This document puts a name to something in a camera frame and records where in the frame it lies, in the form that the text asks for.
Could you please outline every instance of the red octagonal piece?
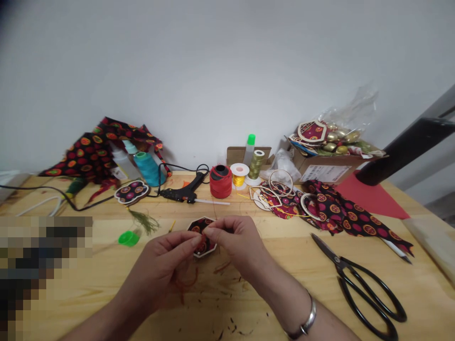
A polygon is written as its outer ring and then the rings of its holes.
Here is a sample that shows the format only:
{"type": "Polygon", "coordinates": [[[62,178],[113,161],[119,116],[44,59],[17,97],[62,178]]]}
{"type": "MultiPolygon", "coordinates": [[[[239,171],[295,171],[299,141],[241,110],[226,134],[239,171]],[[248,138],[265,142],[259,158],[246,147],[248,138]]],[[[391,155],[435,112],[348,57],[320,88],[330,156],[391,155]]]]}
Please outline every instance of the red octagonal piece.
{"type": "MultiPolygon", "coordinates": [[[[204,229],[214,221],[215,220],[210,219],[208,217],[201,217],[198,220],[193,221],[190,224],[190,226],[188,226],[188,231],[193,231],[202,234],[202,231],[204,231],[204,229]]],[[[212,243],[210,239],[205,236],[205,234],[202,234],[202,241],[196,248],[196,251],[194,252],[193,255],[197,258],[201,258],[211,253],[216,248],[217,244],[212,243]]]]}

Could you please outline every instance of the red paper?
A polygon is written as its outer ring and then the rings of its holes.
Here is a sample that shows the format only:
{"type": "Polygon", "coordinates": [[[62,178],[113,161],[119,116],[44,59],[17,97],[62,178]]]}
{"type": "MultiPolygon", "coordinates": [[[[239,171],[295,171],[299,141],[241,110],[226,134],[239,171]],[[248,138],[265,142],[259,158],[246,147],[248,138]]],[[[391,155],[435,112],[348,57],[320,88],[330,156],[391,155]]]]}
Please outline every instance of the red paper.
{"type": "Polygon", "coordinates": [[[393,200],[381,185],[365,185],[357,180],[354,173],[337,186],[336,190],[345,198],[354,201],[370,213],[397,219],[410,218],[406,211],[393,200]]]}

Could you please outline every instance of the hand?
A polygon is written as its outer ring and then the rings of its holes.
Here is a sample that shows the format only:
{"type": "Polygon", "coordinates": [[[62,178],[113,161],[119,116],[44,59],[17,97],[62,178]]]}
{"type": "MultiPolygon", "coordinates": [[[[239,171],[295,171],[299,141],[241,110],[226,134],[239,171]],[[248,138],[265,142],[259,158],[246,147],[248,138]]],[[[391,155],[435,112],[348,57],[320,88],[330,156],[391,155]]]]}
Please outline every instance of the hand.
{"type": "Polygon", "coordinates": [[[253,286],[253,282],[259,279],[258,275],[275,264],[249,216],[232,215],[218,219],[202,233],[226,249],[231,262],[253,286]]]}
{"type": "Polygon", "coordinates": [[[147,316],[154,313],[165,298],[176,268],[192,257],[201,240],[197,232],[177,231],[149,241],[115,299],[147,316]]]}

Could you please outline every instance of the scissors blade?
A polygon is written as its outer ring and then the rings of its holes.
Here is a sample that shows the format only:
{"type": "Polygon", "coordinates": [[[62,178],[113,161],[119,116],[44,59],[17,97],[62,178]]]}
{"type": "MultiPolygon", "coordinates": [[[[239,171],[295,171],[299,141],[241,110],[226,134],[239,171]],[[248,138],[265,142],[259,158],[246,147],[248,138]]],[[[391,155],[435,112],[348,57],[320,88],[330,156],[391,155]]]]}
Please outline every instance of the scissors blade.
{"type": "Polygon", "coordinates": [[[316,242],[316,244],[319,246],[319,248],[326,254],[327,257],[332,260],[336,265],[340,264],[340,258],[332,251],[331,248],[327,244],[325,244],[322,239],[320,239],[318,236],[316,236],[314,233],[311,234],[313,237],[313,240],[316,242]]]}

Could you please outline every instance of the black pole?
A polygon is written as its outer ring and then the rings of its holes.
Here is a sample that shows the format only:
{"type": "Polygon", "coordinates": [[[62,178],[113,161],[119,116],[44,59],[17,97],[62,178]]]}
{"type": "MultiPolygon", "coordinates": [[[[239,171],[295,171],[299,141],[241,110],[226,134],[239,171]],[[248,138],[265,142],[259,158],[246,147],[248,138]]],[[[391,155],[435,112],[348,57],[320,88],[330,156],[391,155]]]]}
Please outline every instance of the black pole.
{"type": "Polygon", "coordinates": [[[389,157],[368,163],[356,174],[365,185],[376,186],[455,132],[455,123],[444,118],[422,117],[384,150],[389,157]]]}

